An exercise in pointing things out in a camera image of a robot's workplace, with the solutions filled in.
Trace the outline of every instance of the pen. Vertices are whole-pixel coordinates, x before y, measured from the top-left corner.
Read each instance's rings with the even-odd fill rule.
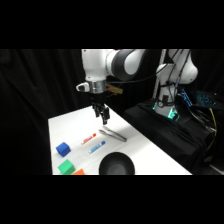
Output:
[[[96,134],[93,134],[92,136],[89,136],[88,138],[86,138],[85,140],[83,140],[83,142],[81,144],[84,145],[86,142],[90,141],[94,137],[96,137]]]
[[[101,146],[103,146],[103,145],[105,145],[106,144],[106,142],[101,142],[99,145],[97,145],[96,147],[94,147],[93,149],[91,149],[90,151],[89,151],[89,154],[92,154],[92,153],[94,153],[97,149],[99,149]]]

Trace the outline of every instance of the black bowl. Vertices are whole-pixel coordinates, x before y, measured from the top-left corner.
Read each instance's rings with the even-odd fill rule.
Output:
[[[101,162],[100,175],[135,175],[132,160],[123,153],[115,152],[107,155]]]

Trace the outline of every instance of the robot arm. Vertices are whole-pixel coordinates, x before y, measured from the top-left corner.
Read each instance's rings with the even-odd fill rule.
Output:
[[[133,79],[138,74],[146,52],[147,49],[82,49],[86,82],[77,86],[77,90],[89,92],[96,116],[102,116],[104,125],[110,119],[109,109],[104,105],[107,76],[114,76],[124,82]],[[157,70],[161,89],[155,112],[173,119],[177,85],[193,82],[198,70],[192,63],[190,49],[170,49],[169,56],[174,64],[161,65]]]
[[[133,79],[141,66],[146,49],[82,49],[83,67],[86,82],[77,86],[80,92],[89,92],[96,116],[101,115],[103,124],[110,118],[105,107],[107,76],[114,76],[121,81]]]

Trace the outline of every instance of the metal tool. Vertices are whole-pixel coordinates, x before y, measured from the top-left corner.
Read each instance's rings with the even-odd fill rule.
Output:
[[[127,142],[127,139],[125,137],[123,137],[122,135],[110,130],[108,127],[103,126],[103,128],[108,131],[111,132],[112,134],[108,134],[107,132],[103,131],[103,130],[99,130],[101,134],[106,135],[106,136],[110,136],[112,138],[115,138],[117,140],[120,140],[122,142]]]

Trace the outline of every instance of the cube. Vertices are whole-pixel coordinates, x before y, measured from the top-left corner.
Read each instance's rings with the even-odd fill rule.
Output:
[[[83,169],[82,170],[79,170],[78,172],[76,172],[76,173],[74,173],[74,174],[72,174],[73,176],[85,176],[85,173],[84,173],[84,171],[83,171]]]
[[[68,153],[71,152],[71,149],[69,148],[69,146],[66,143],[62,143],[61,145],[59,145],[57,148],[58,153],[62,156],[65,157],[68,155]]]
[[[75,172],[75,167],[69,160],[62,163],[58,169],[63,175],[72,175]]]

